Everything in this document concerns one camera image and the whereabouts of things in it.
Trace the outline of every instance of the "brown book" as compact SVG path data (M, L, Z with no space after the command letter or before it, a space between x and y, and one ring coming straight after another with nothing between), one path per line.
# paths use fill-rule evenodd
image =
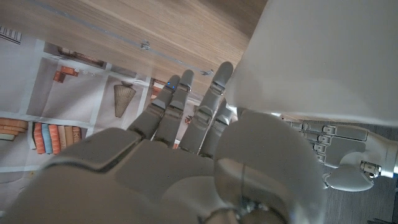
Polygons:
M77 77L79 75L79 72L75 71L74 68L61 66L61 74L73 75L73 76Z
M18 120L18 119L0 118L0 125L27 129L27 121Z
M20 128L20 127L12 127L12 126L5 126L5 125L0 125L0 129L18 131L20 133L25 133L25 131L26 131L25 129Z
M11 131L11 130L0 129L0 134L13 134L13 135L17 136L17 135L19 134L19 132L17 132L17 131Z
M73 131L73 142L79 142L81 140L81 131L79 127L73 127L72 128Z
M35 128L33 130L33 137L34 137L35 143L36 143L36 152L38 154L45 153L44 139L43 139L43 135L42 135L42 124L41 123L35 123Z
M54 81L63 83L65 80L66 75L64 73L61 73L60 71L56 71L54 75Z
M58 133L58 127L55 124L49 124L49 131L51 137L52 153L58 154L61 151L60 135Z
M58 133L60 135L60 146L61 150L67 147L67 137L65 135L65 127L64 125L58 126Z
M67 147L73 144L72 126L65 126L65 136L67 138Z

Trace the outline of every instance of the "book spine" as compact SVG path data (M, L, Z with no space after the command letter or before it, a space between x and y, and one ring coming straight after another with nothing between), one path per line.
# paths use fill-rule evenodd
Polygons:
M42 135L44 140L45 153L52 153L51 136L48 124L42 124Z
M79 127L73 127L73 143L79 142L81 140L81 131Z
M58 133L57 125L50 124L49 131L51 137L52 153L58 154L61 151L61 145L60 145L60 135Z
M20 133L25 133L26 130L20 127L12 127L12 126L5 126L5 125L0 125L0 129L4 129L4 130L10 130L10 131L17 131Z
M67 147L73 144L72 126L65 126L65 135L67 137Z
M37 153L38 154L45 153L41 123L35 123L35 128L33 130L33 137L35 139Z
M27 121L22 121L18 119L0 118L0 125L27 129Z
M13 134L13 135L17 136L17 135L19 134L19 132L17 132L17 131L11 131L11 130L0 129L0 134Z
M60 135L60 146L61 150L67 147L67 137L65 135L65 127L64 125L58 126L58 133Z

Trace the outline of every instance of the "robotic hand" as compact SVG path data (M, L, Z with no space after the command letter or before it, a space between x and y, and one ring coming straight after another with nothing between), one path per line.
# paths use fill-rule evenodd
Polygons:
M398 173L398 142L356 126L289 122L313 146L319 163L335 168L323 176L327 187L349 192L373 187L379 175Z
M320 165L304 138L249 110L229 125L225 101L213 119L232 72L221 64L179 149L190 70L127 130L109 128L52 158L2 222L323 223Z

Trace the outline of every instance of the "blue book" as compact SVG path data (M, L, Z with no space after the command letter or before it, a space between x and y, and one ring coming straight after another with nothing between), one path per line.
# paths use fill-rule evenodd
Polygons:
M44 140L45 153L52 153L51 136L49 130L49 124L42 124L42 135Z

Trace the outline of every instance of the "wooden table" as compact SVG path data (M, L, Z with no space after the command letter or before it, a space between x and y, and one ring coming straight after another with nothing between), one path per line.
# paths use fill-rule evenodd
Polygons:
M2 0L0 24L166 81L239 62L266 0ZM143 40L150 49L141 48Z

